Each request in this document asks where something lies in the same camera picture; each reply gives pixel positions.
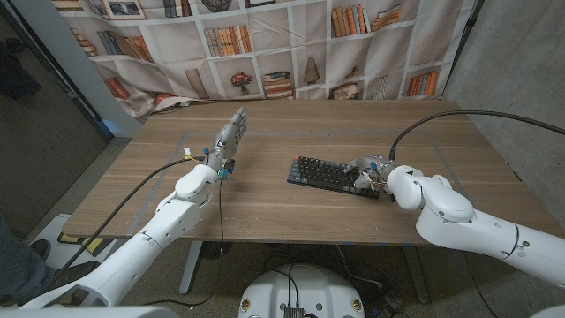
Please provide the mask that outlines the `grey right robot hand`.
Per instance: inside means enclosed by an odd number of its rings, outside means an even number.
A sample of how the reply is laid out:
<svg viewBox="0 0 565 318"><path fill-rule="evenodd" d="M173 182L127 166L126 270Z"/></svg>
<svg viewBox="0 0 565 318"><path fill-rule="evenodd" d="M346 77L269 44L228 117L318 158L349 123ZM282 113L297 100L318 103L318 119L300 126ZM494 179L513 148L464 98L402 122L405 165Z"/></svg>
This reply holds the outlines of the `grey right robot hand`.
<svg viewBox="0 0 565 318"><path fill-rule="evenodd" d="M380 184L387 182L389 174L397 167L397 164L386 157L380 155L364 155L348 163L343 169L343 172L348 174L354 170L358 170L358 177L354 181L354 186L357 189L371 188L375 190L379 188Z"/></svg>

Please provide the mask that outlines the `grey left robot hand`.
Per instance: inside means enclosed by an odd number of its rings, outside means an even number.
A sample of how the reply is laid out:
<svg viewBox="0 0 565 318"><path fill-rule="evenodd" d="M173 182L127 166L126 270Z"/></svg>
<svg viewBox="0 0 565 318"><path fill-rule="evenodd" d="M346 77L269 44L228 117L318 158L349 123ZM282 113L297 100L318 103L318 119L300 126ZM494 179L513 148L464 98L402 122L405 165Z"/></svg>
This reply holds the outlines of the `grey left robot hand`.
<svg viewBox="0 0 565 318"><path fill-rule="evenodd" d="M233 158L247 130L246 120L244 108L240 107L231 120L216 134L213 146L203 162L204 165L219 171L226 161Z"/></svg>

